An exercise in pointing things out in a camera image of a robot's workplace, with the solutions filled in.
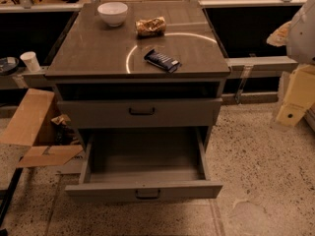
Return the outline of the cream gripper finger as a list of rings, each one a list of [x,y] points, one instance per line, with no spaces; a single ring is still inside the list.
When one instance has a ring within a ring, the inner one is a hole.
[[[271,33],[267,38],[267,43],[275,47],[285,46],[290,24],[291,22],[286,22]]]
[[[304,117],[306,110],[292,104],[278,104],[272,114],[271,127],[291,129]]]

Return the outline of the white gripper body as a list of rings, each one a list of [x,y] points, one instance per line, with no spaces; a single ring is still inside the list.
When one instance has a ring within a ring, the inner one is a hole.
[[[290,75],[281,113],[305,113],[315,102],[315,66],[300,64]]]

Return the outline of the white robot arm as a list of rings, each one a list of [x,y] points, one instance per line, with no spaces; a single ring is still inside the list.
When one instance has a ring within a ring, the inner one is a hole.
[[[298,66],[289,75],[273,126],[285,131],[294,127],[315,103],[315,0],[307,0],[293,18],[267,38],[276,47],[285,46],[286,55]]]

